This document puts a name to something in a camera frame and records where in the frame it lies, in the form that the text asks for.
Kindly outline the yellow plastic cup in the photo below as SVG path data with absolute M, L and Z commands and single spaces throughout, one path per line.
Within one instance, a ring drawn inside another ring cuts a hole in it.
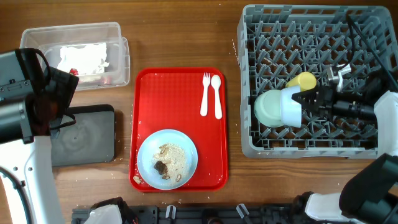
M 302 72 L 286 84 L 286 87 L 299 86 L 301 91 L 307 91 L 315 88 L 317 79 L 310 72 Z

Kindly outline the light blue bowl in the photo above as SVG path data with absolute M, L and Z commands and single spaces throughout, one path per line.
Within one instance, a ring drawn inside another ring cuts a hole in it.
M 299 92 L 300 87 L 298 85 L 281 90 L 281 121 L 286 126 L 300 128 L 302 125 L 302 105 L 292 99 L 292 95 Z

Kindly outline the mint green bowl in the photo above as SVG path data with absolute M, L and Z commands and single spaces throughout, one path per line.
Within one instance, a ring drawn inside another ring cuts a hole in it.
M 269 90 L 256 98 L 254 114 L 260 123 L 272 128 L 284 125 L 281 119 L 280 97 L 280 90 Z

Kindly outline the white napkin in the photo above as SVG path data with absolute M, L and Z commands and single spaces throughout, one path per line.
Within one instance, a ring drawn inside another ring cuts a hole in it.
M 109 66 L 106 51 L 106 43 L 88 44 L 83 48 L 62 47 L 61 61 L 57 68 L 64 72 L 75 69 L 79 75 L 104 73 L 105 68 Z

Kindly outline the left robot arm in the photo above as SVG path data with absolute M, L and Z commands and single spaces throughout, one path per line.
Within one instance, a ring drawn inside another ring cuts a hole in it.
M 53 68 L 39 49 L 1 54 L 1 181 L 13 223 L 64 223 L 52 143 L 74 125 L 67 109 L 78 77 Z

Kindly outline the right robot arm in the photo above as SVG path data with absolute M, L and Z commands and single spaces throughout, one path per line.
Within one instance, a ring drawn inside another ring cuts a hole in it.
M 397 223 L 397 72 L 371 72 L 361 97 L 338 94 L 328 86 L 295 93 L 304 108 L 330 115 L 366 117 L 373 112 L 378 128 L 378 156 L 338 194 L 305 192 L 290 208 L 291 223 Z

